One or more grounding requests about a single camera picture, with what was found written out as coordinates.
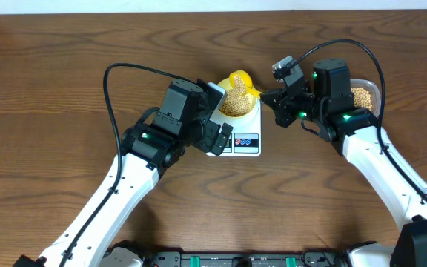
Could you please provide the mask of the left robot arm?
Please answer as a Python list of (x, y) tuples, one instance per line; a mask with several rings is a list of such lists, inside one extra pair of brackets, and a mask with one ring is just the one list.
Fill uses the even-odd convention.
[(211, 116), (226, 96), (212, 82), (174, 79), (161, 107), (146, 110), (116, 138), (110, 170), (63, 235), (35, 260), (20, 256), (16, 266), (98, 266), (133, 209), (188, 146), (222, 153), (233, 128)]

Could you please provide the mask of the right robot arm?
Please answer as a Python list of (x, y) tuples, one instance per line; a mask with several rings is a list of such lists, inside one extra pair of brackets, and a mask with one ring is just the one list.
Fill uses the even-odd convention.
[(427, 183), (392, 145), (378, 118), (355, 105), (345, 61), (315, 62), (311, 82), (290, 56), (272, 71), (284, 87), (260, 99), (274, 111), (276, 123), (287, 128), (297, 119), (313, 122), (319, 128), (315, 135), (368, 180), (400, 232), (394, 246), (367, 242), (346, 249), (337, 266), (427, 266)]

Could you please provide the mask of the yellow plastic measuring scoop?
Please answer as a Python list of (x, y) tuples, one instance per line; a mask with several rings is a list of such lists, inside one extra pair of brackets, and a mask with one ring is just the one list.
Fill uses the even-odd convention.
[(229, 82), (230, 82), (232, 88), (234, 86), (234, 77), (235, 76), (241, 76), (243, 81), (245, 82), (245, 84), (247, 86), (247, 93), (244, 95), (251, 95), (257, 99), (260, 99), (260, 95), (262, 93), (254, 88), (253, 81), (252, 81), (251, 77), (243, 70), (234, 71), (233, 73), (231, 73), (229, 75)]

